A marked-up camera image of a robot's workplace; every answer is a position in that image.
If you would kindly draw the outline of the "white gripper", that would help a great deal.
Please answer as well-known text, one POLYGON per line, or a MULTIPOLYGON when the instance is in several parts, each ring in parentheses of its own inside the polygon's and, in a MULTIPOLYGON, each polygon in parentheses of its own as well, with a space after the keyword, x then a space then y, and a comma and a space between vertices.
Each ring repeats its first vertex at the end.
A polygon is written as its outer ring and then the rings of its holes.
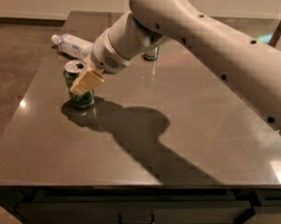
MULTIPOLYGON (((89 54, 85 57, 85 61, 103 69, 106 73, 115 75, 129 66, 131 61, 118 55, 108 35, 109 32, 105 31, 95 40, 89 54)), ((75 95, 83 95, 103 84, 103 75, 98 70, 89 67, 78 75, 69 90, 75 95)))

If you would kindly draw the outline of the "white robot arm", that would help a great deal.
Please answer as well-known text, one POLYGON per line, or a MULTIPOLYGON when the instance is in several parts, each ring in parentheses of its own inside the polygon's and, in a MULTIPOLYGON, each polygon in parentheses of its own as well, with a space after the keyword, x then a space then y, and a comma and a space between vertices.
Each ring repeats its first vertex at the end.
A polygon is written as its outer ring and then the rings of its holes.
POLYGON ((70 89, 81 95, 103 84, 141 52, 172 38, 281 132, 281 51, 198 11, 188 0, 129 0, 130 11, 98 37, 90 66, 70 89))

